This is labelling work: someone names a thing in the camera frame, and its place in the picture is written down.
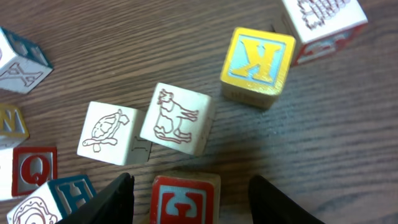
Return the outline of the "red letter block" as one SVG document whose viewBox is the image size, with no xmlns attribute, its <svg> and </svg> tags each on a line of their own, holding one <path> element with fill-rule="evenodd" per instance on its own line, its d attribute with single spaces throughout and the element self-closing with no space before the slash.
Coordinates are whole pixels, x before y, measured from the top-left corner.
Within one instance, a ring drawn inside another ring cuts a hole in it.
<svg viewBox="0 0 398 224">
<path fill-rule="evenodd" d="M 150 222 L 216 224 L 219 222 L 221 177 L 204 172 L 171 171 L 152 184 Z"/>
</svg>

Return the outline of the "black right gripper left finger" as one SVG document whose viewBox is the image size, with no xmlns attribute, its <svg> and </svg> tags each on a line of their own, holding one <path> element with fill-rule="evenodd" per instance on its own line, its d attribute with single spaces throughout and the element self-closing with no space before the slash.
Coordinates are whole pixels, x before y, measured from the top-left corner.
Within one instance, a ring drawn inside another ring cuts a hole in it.
<svg viewBox="0 0 398 224">
<path fill-rule="evenodd" d="M 122 173 L 88 203 L 58 223 L 132 224 L 134 182 L 133 175 Z"/>
</svg>

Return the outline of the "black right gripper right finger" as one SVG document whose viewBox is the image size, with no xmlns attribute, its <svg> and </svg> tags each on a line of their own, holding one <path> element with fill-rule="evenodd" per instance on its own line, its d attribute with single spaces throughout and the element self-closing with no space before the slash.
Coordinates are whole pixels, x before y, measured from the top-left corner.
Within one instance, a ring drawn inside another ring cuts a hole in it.
<svg viewBox="0 0 398 224">
<path fill-rule="evenodd" d="M 248 198 L 253 224 L 325 224 L 261 175 L 249 180 Z"/>
</svg>

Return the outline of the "hammer picture yellow block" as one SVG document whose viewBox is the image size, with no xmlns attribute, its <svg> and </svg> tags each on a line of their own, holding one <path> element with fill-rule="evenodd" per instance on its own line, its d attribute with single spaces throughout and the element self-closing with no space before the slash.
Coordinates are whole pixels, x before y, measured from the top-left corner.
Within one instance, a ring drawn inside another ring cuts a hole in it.
<svg viewBox="0 0 398 224">
<path fill-rule="evenodd" d="M 221 70 L 222 93 L 268 110 L 284 89 L 294 48 L 291 35 L 235 28 Z"/>
</svg>

